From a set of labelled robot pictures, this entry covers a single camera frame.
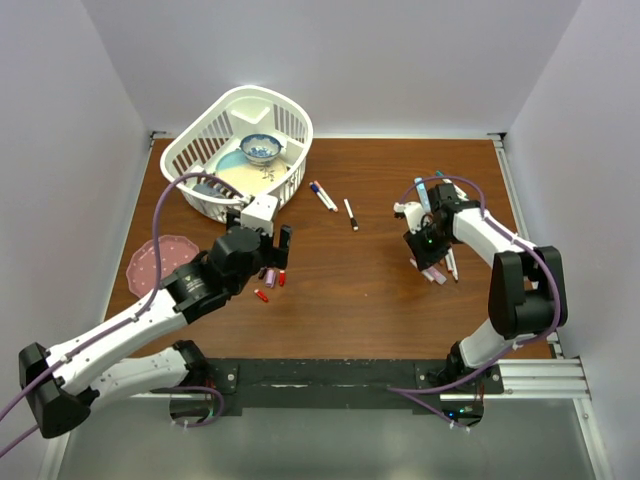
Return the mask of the light blue capped marker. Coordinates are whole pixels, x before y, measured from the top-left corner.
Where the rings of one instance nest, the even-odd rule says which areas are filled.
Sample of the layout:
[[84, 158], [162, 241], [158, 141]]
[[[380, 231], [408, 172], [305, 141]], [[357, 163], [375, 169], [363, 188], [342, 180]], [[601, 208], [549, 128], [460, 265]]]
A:
[[420, 204], [426, 213], [431, 212], [431, 205], [428, 198], [427, 188], [421, 177], [414, 178], [414, 185], [417, 195], [419, 197]]

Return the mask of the black capped white marker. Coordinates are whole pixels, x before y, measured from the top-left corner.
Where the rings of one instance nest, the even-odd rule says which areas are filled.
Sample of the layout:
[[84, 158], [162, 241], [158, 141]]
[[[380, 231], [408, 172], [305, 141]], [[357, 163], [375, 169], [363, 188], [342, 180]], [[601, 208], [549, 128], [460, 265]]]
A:
[[355, 218], [355, 215], [353, 213], [351, 204], [350, 204], [350, 202], [349, 202], [349, 200], [347, 198], [344, 198], [343, 202], [344, 202], [344, 206], [345, 206], [345, 209], [347, 211], [347, 214], [348, 214], [348, 217], [349, 217], [349, 220], [350, 220], [351, 228], [352, 228], [352, 230], [354, 232], [357, 232], [359, 230], [359, 224], [358, 224], [358, 222], [357, 222], [357, 220]]

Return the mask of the purple highlighter cap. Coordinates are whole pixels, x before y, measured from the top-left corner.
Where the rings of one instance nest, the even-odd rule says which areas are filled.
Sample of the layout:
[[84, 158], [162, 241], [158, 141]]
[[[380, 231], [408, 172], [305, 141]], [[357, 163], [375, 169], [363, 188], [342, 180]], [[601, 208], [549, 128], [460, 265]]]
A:
[[265, 276], [265, 285], [268, 288], [273, 288], [276, 284], [277, 274], [273, 269], [268, 269]]

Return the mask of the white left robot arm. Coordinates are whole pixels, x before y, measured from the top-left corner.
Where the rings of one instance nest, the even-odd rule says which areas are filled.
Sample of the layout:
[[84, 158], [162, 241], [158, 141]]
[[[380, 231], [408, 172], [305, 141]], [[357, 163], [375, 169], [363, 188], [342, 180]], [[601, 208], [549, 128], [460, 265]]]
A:
[[134, 352], [224, 307], [261, 269], [285, 269], [291, 236], [288, 225], [279, 237], [233, 226], [211, 249], [164, 278], [158, 290], [95, 329], [53, 347], [34, 342], [22, 349], [20, 385], [42, 437], [67, 433], [121, 398], [203, 388], [209, 367], [194, 342], [177, 341], [148, 357], [136, 358]]

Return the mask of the purple highlighter marker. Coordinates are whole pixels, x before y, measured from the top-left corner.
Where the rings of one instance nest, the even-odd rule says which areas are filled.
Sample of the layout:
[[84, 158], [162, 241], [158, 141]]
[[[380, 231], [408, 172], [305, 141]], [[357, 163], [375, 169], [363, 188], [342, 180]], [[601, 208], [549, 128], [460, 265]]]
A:
[[429, 267], [429, 268], [420, 270], [418, 268], [417, 261], [414, 258], [410, 258], [409, 262], [430, 283], [437, 283], [438, 285], [443, 285], [447, 281], [446, 277], [435, 267]]

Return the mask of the red cap white marker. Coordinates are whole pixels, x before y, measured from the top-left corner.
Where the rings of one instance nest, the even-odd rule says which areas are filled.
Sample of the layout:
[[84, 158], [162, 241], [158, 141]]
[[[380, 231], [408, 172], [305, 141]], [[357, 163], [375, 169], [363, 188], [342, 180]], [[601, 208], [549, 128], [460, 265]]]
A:
[[446, 261], [447, 261], [447, 267], [448, 270], [450, 271], [451, 275], [453, 276], [453, 279], [455, 282], [459, 281], [459, 272], [458, 272], [458, 268], [457, 268], [457, 263], [456, 263], [456, 259], [455, 259], [455, 255], [452, 249], [450, 249], [447, 253], [446, 256]]

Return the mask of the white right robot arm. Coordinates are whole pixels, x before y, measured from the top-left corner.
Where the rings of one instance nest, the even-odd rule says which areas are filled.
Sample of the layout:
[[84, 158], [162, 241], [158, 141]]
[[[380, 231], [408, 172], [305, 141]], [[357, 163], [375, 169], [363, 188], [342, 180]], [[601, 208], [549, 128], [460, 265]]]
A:
[[441, 380], [459, 393], [481, 380], [481, 370], [500, 356], [563, 326], [568, 317], [562, 257], [537, 246], [498, 222], [483, 193], [463, 198], [444, 180], [426, 190], [429, 207], [402, 200], [394, 216], [407, 223], [404, 241], [423, 271], [465, 244], [491, 268], [488, 319], [452, 346]]

